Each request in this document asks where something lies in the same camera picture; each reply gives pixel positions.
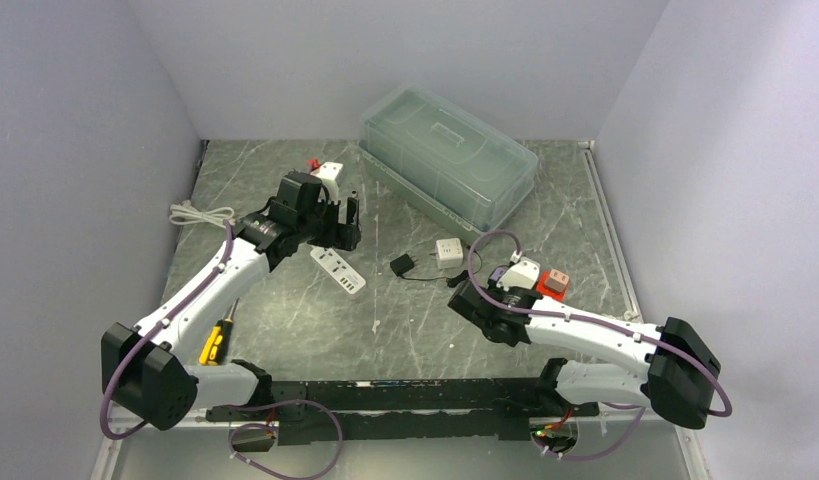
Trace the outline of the white USB socket strip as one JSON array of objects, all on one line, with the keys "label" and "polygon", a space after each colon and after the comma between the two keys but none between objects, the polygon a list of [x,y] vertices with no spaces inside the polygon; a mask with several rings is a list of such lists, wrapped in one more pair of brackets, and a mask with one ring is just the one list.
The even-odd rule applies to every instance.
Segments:
[{"label": "white USB socket strip", "polygon": [[332,248],[313,247],[312,260],[348,295],[358,295],[367,282]]}]

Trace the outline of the red power socket cube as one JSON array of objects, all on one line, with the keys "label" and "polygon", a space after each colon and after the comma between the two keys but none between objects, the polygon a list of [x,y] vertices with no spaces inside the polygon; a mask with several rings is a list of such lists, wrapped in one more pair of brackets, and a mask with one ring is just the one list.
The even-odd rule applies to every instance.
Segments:
[{"label": "red power socket cube", "polygon": [[544,271],[536,283],[535,289],[542,295],[563,302],[570,285],[570,276],[560,270]]}]

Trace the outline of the black TP-Link power adapter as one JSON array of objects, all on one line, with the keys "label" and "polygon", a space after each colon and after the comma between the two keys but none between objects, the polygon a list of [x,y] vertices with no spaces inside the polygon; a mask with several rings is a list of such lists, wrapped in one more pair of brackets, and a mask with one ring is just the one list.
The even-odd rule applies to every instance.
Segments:
[{"label": "black TP-Link power adapter", "polygon": [[[464,262],[466,262],[467,257],[464,250]],[[468,279],[468,268],[465,268],[458,274],[447,276],[444,273],[436,274],[434,276],[427,276],[427,277],[413,277],[409,276],[409,273],[416,267],[416,260],[408,253],[404,253],[401,256],[397,257],[394,260],[391,260],[389,263],[389,268],[391,269],[392,273],[401,280],[405,281],[412,281],[412,282],[423,282],[423,283],[431,283],[431,282],[439,282],[443,281],[448,288],[455,288],[463,281]]]}]

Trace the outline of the white tiger cube socket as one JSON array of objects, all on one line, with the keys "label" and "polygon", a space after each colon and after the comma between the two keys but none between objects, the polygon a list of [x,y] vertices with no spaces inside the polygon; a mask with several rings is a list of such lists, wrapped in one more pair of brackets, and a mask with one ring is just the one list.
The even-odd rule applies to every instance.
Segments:
[{"label": "white tiger cube socket", "polygon": [[458,268],[464,261],[464,250],[459,238],[438,239],[435,242],[436,265],[439,270]]}]

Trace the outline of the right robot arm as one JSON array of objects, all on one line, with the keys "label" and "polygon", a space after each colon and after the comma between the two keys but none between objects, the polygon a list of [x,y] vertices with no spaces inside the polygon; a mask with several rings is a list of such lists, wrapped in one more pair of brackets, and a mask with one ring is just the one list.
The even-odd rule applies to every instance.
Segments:
[{"label": "right robot arm", "polygon": [[535,290],[482,288],[462,281],[448,301],[492,343],[549,345],[594,358],[551,360],[536,388],[542,411],[559,415],[586,403],[624,404],[699,430],[732,413],[718,382],[721,364],[693,326],[670,317],[636,323],[568,306]]}]

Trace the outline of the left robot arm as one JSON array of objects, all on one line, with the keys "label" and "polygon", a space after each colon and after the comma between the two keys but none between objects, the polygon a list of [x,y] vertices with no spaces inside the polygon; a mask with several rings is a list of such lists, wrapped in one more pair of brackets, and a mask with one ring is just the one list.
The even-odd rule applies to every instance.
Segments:
[{"label": "left robot arm", "polygon": [[105,437],[113,403],[160,431],[194,409],[235,408],[257,420],[272,408],[272,377],[251,362],[193,365],[210,331],[235,300],[274,272],[303,244],[352,251],[361,239],[358,200],[340,197],[343,167],[326,162],[284,175],[264,207],[223,223],[225,239],[209,262],[157,310],[133,326],[114,323],[101,338]]}]

